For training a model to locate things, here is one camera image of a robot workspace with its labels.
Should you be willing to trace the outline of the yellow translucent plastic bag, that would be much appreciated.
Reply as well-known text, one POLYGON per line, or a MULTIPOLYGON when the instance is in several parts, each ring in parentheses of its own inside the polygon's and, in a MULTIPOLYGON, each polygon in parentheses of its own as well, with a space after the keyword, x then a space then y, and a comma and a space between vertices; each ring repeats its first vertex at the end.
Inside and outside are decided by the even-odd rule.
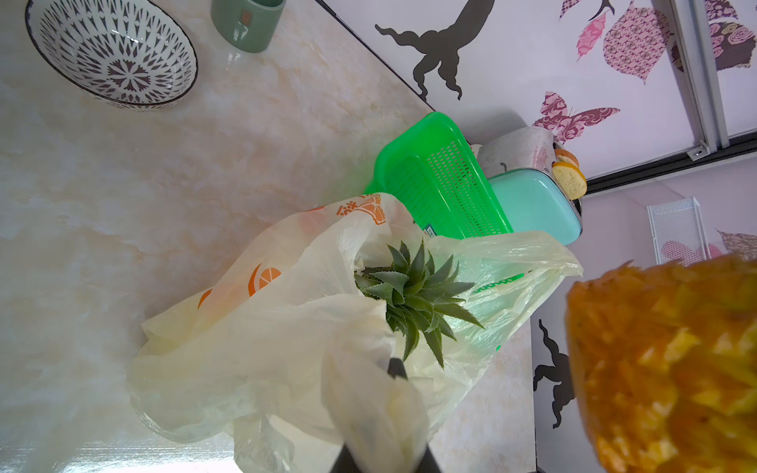
POLYGON ((394 196, 364 194, 262 232, 211 288, 145 321, 131 363, 132 404, 156 433, 195 443, 220 433, 246 472, 315 467, 307 443, 343 447, 365 472, 415 469, 433 435, 488 369, 496 349, 570 276, 576 256, 544 232, 429 236, 394 196), (424 340, 407 360, 386 304, 354 272, 420 244, 474 287, 451 318, 440 367, 424 340), (408 380, 388 374, 400 358, 408 380))

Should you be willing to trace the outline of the orange pineapple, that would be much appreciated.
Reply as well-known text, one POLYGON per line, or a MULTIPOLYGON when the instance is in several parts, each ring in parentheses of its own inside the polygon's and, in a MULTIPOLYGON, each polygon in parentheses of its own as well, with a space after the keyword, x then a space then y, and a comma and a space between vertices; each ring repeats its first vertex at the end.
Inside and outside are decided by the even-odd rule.
POLYGON ((625 264, 565 316, 585 432, 608 472, 756 468, 756 265, 625 264))

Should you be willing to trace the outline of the green plastic basket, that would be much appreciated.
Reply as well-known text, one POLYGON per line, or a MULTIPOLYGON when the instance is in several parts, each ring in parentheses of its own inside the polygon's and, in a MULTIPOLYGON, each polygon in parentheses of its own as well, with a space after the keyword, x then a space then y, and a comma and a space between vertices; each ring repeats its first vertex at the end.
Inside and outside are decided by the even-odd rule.
POLYGON ((431 112, 378 154, 368 193, 396 197, 431 237, 514 232, 461 130, 431 112))

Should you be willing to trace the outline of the green-yellow pineapple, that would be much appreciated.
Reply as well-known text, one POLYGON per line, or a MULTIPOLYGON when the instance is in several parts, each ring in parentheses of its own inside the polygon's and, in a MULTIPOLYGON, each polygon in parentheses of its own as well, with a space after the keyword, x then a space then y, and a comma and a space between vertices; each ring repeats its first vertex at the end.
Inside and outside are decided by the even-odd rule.
POLYGON ((449 320, 482 326, 463 306, 463 294, 474 285, 459 280, 459 263, 452 256, 438 267, 424 244, 412 252, 401 242, 390 246, 388 252, 387 266, 366 266, 354 272, 356 286, 364 296, 386 304, 386 322, 392 331, 404 337, 403 360, 424 340, 443 367, 443 339, 457 339, 449 320))

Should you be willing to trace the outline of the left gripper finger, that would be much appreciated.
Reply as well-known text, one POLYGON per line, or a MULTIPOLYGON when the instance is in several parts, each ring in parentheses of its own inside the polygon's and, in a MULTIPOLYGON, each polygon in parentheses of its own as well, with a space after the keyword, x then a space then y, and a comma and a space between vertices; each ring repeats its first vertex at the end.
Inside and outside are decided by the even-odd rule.
POLYGON ((405 366, 400 358, 390 359, 390 363, 388 364, 388 374, 392 378, 402 378, 403 380, 408 380, 405 366))

